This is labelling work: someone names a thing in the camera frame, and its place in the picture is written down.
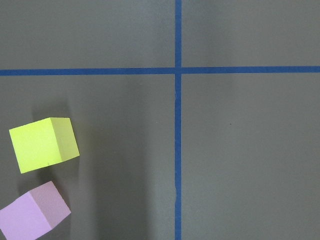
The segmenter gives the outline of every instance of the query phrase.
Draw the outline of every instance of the cube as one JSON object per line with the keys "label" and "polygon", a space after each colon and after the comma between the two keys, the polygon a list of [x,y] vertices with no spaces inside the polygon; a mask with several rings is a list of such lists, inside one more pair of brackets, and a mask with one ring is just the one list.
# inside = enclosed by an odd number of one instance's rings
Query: cube
{"label": "cube", "polygon": [[35,240],[71,213],[52,181],[28,191],[0,210],[7,240]]}
{"label": "cube", "polygon": [[20,172],[79,156],[70,118],[49,117],[9,130]]}

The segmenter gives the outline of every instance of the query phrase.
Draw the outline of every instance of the yellow cube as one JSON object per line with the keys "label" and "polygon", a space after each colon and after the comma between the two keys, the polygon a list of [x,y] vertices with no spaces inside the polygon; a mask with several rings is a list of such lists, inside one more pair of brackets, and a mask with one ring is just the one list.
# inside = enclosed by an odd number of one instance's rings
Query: yellow cube
{"label": "yellow cube", "polygon": [[80,155],[70,118],[49,117],[9,133],[22,174]]}

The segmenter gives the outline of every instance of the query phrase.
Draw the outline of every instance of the vertical blue line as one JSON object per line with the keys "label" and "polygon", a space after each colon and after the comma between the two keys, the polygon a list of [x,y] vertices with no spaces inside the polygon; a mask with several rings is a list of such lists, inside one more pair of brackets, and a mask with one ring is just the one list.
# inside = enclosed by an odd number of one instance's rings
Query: vertical blue line
{"label": "vertical blue line", "polygon": [[174,103],[174,236],[182,239],[182,168],[181,168],[181,67],[182,67],[182,0],[175,0],[175,103]]}

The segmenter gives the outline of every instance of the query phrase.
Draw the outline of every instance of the gray surface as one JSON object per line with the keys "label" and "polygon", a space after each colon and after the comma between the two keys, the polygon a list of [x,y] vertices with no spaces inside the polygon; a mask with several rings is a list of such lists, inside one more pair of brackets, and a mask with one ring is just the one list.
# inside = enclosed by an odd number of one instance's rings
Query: gray surface
{"label": "gray surface", "polygon": [[320,74],[183,76],[183,240],[318,240]]}
{"label": "gray surface", "polygon": [[0,69],[173,67],[170,0],[3,0]]}
{"label": "gray surface", "polygon": [[183,67],[320,65],[318,0],[186,0]]}
{"label": "gray surface", "polygon": [[[174,238],[172,75],[2,77],[0,102],[0,209],[52,180],[72,213],[42,240]],[[20,174],[9,129],[46,117],[80,157]]]}

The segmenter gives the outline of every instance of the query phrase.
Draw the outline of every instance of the purple cube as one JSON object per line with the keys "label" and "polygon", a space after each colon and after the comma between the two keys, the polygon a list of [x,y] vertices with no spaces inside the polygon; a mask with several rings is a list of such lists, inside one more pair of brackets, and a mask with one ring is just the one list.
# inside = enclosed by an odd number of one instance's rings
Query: purple cube
{"label": "purple cube", "polygon": [[0,229],[7,240],[35,240],[70,213],[55,185],[49,181],[0,210]]}

